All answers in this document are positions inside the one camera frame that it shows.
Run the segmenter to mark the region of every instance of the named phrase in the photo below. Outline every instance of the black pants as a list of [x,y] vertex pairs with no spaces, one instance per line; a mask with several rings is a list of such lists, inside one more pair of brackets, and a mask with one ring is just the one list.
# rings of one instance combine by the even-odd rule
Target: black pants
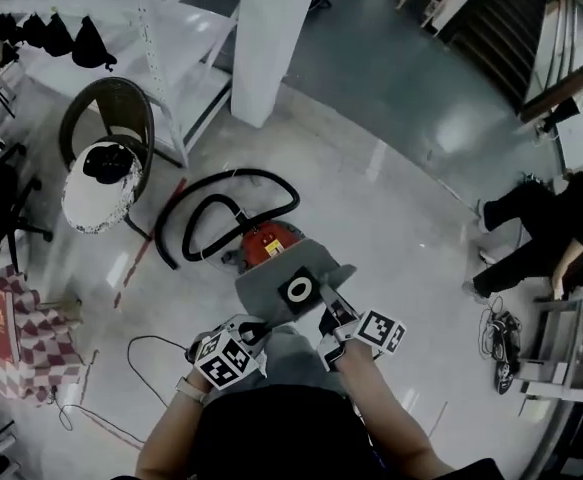
[[555,128],[556,124],[561,123],[562,121],[566,121],[570,117],[577,116],[579,113],[580,109],[578,108],[578,104],[573,98],[564,100],[556,107],[553,113],[544,120],[542,131],[549,133],[553,128]]
[[480,295],[513,288],[527,277],[546,277],[553,273],[569,243],[554,231],[555,195],[539,183],[523,183],[506,196],[484,205],[485,225],[489,231],[515,218],[531,235],[531,240],[512,254],[473,278]]

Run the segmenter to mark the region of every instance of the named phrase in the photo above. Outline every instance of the white column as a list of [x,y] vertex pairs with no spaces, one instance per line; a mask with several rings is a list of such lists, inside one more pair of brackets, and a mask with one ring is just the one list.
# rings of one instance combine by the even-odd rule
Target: white column
[[273,110],[311,0],[240,0],[231,112],[261,127]]

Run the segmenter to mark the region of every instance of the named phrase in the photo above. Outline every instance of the wooden plank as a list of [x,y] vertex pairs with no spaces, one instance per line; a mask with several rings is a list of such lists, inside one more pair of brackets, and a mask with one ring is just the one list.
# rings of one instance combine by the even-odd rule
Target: wooden plank
[[528,103],[525,103],[520,111],[520,120],[523,123],[533,121],[536,117],[540,117],[582,89],[583,66],[564,77],[557,84],[549,87]]

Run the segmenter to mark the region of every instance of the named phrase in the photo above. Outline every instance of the black clothing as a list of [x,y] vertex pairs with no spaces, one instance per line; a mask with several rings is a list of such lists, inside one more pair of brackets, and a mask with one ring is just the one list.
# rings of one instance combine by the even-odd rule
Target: black clothing
[[579,113],[580,109],[575,100],[573,98],[566,99],[544,120],[542,131],[549,133],[556,124],[566,121],[573,116],[577,116]]
[[[513,288],[527,277],[549,277],[573,239],[583,246],[583,172],[574,174],[558,196],[539,183],[523,183],[498,201],[486,203],[484,217],[489,231],[520,218],[531,240],[473,279],[480,295]],[[577,277],[581,269],[583,253],[566,277]]]
[[[193,473],[200,480],[404,478],[384,468],[349,400],[333,391],[282,385],[209,404],[195,437],[187,474]],[[482,460],[444,478],[502,475],[492,460]]]

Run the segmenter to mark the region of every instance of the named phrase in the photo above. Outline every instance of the watch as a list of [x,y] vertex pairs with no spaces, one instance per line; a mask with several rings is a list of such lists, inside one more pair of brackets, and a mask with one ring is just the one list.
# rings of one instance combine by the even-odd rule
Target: watch
[[193,398],[193,400],[201,404],[204,403],[204,399],[207,397],[208,394],[205,393],[204,391],[199,390],[195,386],[189,384],[187,382],[187,379],[185,379],[184,377],[180,379],[180,381],[175,387],[175,390],[179,391],[184,395],[187,395],[189,398]]

